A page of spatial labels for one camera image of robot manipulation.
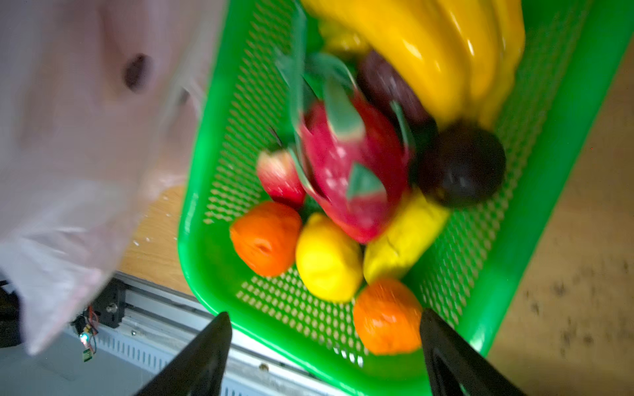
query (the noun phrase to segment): orange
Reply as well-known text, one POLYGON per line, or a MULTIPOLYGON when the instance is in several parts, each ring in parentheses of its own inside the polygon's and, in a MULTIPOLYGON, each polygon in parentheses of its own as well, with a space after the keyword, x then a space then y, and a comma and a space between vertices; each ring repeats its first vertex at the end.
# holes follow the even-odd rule
POLYGON ((416 296, 395 279, 379 279, 359 294, 354 327, 363 345, 375 355, 408 354, 422 347, 416 296))
POLYGON ((267 201, 229 228, 233 248, 260 276, 279 276, 293 266, 302 219, 292 208, 267 201))

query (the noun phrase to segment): perforated basket bottom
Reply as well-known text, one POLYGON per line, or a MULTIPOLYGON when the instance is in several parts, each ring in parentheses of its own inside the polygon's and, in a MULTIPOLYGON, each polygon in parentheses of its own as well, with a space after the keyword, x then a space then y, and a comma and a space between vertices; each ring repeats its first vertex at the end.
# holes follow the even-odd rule
MULTIPOLYGON (((274 60, 276 48, 289 50, 292 4, 279 0, 256 4, 238 68, 238 83, 228 99, 231 107, 208 197, 209 211, 201 219, 205 224, 231 222, 266 197, 254 169, 258 153, 273 143, 267 128, 280 125, 285 111, 286 85, 274 60)), ((487 203, 455 212, 417 264, 418 278, 407 278, 421 302, 452 326, 460 322, 470 292, 477 287, 479 271, 486 265, 591 4, 590 0, 578 1, 567 13, 556 14, 550 23, 527 30, 516 87, 496 131, 507 153, 506 182, 487 203)), ((331 304, 311 296, 295 269, 275 279, 245 279, 235 291, 235 298, 342 359, 363 367, 368 357, 354 331, 353 304, 331 304)))

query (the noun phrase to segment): basket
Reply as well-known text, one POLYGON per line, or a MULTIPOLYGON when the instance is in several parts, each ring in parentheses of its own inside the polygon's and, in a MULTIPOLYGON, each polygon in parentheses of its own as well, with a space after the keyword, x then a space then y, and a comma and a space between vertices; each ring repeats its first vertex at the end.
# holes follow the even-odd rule
MULTIPOLYGON (((290 51, 291 0, 232 0, 195 147, 179 256, 195 296, 236 329, 358 395, 426 394, 422 351, 368 353, 353 305, 321 301, 296 269, 255 275, 229 225, 268 199, 254 172, 287 113, 276 49, 290 51)), ((496 134, 507 154, 500 192, 456 211, 403 279, 486 355, 634 29, 629 0, 524 2, 526 51, 496 134)), ((309 38, 318 48, 320 39, 309 38)))

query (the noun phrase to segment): wooden table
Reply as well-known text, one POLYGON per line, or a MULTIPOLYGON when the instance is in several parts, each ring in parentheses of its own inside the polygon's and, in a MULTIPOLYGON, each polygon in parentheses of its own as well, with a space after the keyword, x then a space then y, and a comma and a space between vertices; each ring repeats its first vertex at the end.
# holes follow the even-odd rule
MULTIPOLYGON (((176 251, 183 191, 150 207, 120 270, 191 294, 176 251)), ((489 359, 532 395, 634 395, 632 45, 489 359)))

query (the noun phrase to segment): dark round fruit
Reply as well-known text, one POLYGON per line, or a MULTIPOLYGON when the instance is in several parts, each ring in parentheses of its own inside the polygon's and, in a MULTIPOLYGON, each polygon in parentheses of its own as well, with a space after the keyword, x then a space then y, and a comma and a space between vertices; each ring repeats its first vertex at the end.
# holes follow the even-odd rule
POLYGON ((476 127, 460 124, 441 132, 422 155, 418 186, 445 207, 485 201, 504 180, 504 147, 494 134, 476 127))
POLYGON ((401 105, 405 119, 412 126, 432 119, 411 87, 376 51, 369 53, 359 64, 357 81, 368 101, 393 121, 396 121, 396 114, 390 106, 391 101, 397 101, 401 105))

